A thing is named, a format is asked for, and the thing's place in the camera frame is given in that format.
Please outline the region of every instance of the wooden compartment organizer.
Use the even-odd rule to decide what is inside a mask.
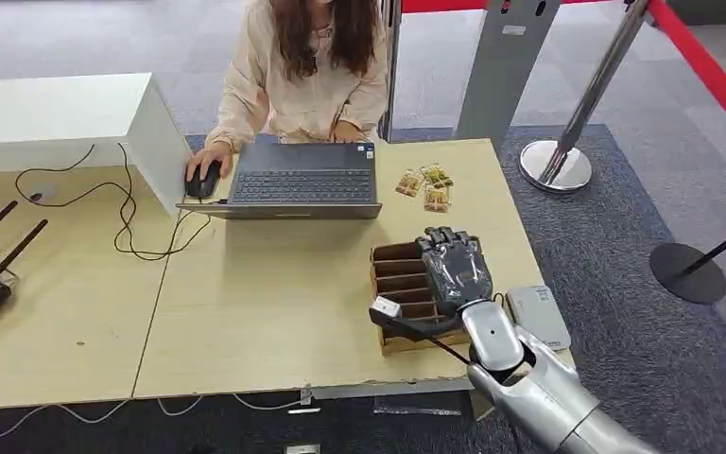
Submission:
[[[439,315],[432,292],[426,281],[422,251],[416,243],[390,244],[372,249],[372,291],[402,307],[402,316],[416,321],[438,323],[447,320]],[[383,355],[406,350],[437,348],[429,340],[414,342],[394,337],[387,329],[379,328]],[[462,329],[450,331],[438,339],[446,344],[468,343]]]

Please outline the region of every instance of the white cable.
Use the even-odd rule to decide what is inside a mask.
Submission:
[[[47,409],[49,407],[58,407],[58,408],[61,408],[61,409],[65,410],[65,411],[67,411],[68,413],[70,413],[72,416],[74,416],[75,418],[77,418],[79,421],[81,421],[83,423],[87,423],[87,424],[98,424],[98,423],[104,421],[105,419],[109,418],[110,416],[112,416],[113,413],[115,413],[116,411],[118,411],[118,409],[120,409],[121,407],[123,407],[124,405],[126,405],[127,402],[129,402],[129,400],[125,400],[125,401],[121,402],[120,404],[116,405],[115,408],[113,408],[112,410],[110,410],[107,414],[105,414],[104,416],[102,416],[102,417],[100,417],[98,419],[87,419],[87,418],[85,418],[83,416],[79,416],[75,411],[73,411],[73,410],[65,407],[64,405],[43,405],[42,407],[38,407],[37,409],[32,410],[29,413],[25,414],[24,417],[21,418],[21,419],[19,419],[17,423],[15,423],[14,425],[12,425],[11,428],[8,428],[4,432],[1,432],[0,433],[0,438],[3,438],[3,437],[6,437],[7,435],[10,435],[15,429],[19,428],[24,423],[25,420],[29,419],[29,417],[31,415],[37,413],[40,410],[45,410],[45,409]]]
[[[188,408],[186,408],[185,410],[182,410],[182,411],[171,412],[171,411],[166,410],[165,407],[163,406],[163,399],[157,399],[157,405],[160,406],[160,410],[162,410],[163,413],[165,413],[165,416],[182,416],[183,414],[186,414],[187,412],[192,410],[196,405],[198,405],[199,402],[201,402],[202,398],[204,398],[204,396],[200,395],[199,398],[196,399],[196,402],[192,403]]]
[[[299,405],[302,403],[301,400],[297,400],[296,402],[291,402],[289,404],[284,404],[284,405],[278,405],[276,407],[257,407],[256,405],[252,405],[249,402],[241,399],[240,396],[237,394],[233,394],[233,396],[237,399],[238,402],[249,407],[252,410],[282,410],[282,409],[287,409],[287,408],[290,408],[290,407],[293,407],[295,405]]]
[[[5,431],[3,433],[0,433],[0,438],[6,437],[7,435],[10,435],[13,430],[17,429],[20,425],[22,425],[24,423],[25,420],[29,419],[29,416],[37,413],[40,410],[47,409],[48,407],[50,407],[50,406],[43,405],[42,407],[38,407],[37,409],[30,411],[23,418],[21,418],[20,420],[18,420],[18,422],[15,423],[11,428],[8,428],[7,431]]]
[[[109,418],[110,416],[112,416],[112,414],[115,413],[116,411],[118,411],[118,409],[120,409],[121,407],[127,405],[127,402],[129,402],[129,400],[125,400],[125,401],[121,402],[120,404],[116,405],[114,409],[110,410],[110,412],[108,412],[107,414],[105,414],[104,416],[102,416],[98,419],[87,419],[85,417],[79,416],[75,411],[69,409],[68,407],[65,407],[64,405],[57,405],[55,407],[59,407],[65,411],[68,411],[71,414],[71,416],[77,418],[79,421],[81,421],[83,423],[98,424],[98,423],[104,421],[105,419]]]
[[[256,405],[252,405],[249,402],[241,399],[240,396],[237,395],[237,394],[233,394],[233,396],[234,396],[235,399],[237,399],[238,402],[240,402],[241,404],[245,405],[246,407],[249,407],[252,410],[282,410],[282,409],[287,409],[287,408],[290,408],[290,407],[293,407],[293,406],[296,406],[296,405],[299,405],[299,404],[302,403],[301,400],[297,400],[296,402],[291,402],[289,404],[279,405],[279,406],[276,406],[276,407],[258,407]],[[157,399],[157,405],[160,406],[160,410],[162,410],[163,413],[165,413],[166,416],[182,416],[183,414],[186,414],[187,412],[189,412],[190,410],[192,410],[196,405],[198,405],[199,402],[201,402],[201,399],[203,399],[203,398],[204,398],[204,396],[203,395],[200,395],[199,398],[196,399],[196,402],[192,403],[185,410],[182,410],[182,411],[171,412],[171,411],[166,410],[165,409],[165,406],[163,405],[163,400],[162,399]],[[65,411],[67,411],[71,416],[77,418],[79,421],[81,421],[83,423],[86,423],[86,424],[98,424],[98,423],[106,420],[110,416],[112,416],[116,411],[120,410],[121,407],[127,405],[128,402],[129,402],[129,400],[125,400],[125,401],[119,403],[112,410],[108,411],[107,414],[105,414],[104,416],[101,416],[100,418],[96,418],[96,419],[87,419],[84,416],[80,416],[78,413],[76,413],[75,411],[73,411],[73,410],[65,407],[64,405],[43,405],[42,407],[38,407],[37,409],[34,409],[34,410],[30,411],[29,413],[25,414],[21,419],[18,420],[17,423],[13,424],[12,427],[10,427],[7,430],[1,432],[0,433],[0,438],[4,438],[7,435],[10,435],[13,431],[15,431],[15,429],[19,428],[24,423],[24,421],[26,421],[27,419],[29,419],[33,414],[37,413],[40,410],[45,410],[45,409],[47,409],[49,407],[57,407],[57,408],[63,409]]]

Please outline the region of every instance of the laptop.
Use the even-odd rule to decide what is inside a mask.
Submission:
[[[371,219],[377,203],[374,144],[247,144],[225,202],[180,203],[225,219]]]

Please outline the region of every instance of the black stanchion base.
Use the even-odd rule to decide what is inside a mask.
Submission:
[[[691,246],[666,243],[649,255],[649,267],[658,282],[672,294],[690,303],[710,305],[721,300],[726,293],[722,268],[712,260],[690,274],[680,275],[702,256],[703,253]]]

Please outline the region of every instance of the computer mouse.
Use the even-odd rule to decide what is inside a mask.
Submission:
[[[198,197],[200,199],[213,197],[216,186],[218,186],[218,180],[221,179],[221,163],[213,161],[210,167],[207,168],[207,176],[204,177],[204,180],[200,178],[200,172],[201,165],[198,165],[193,172],[193,179],[189,182],[185,181],[185,193],[188,197]]]

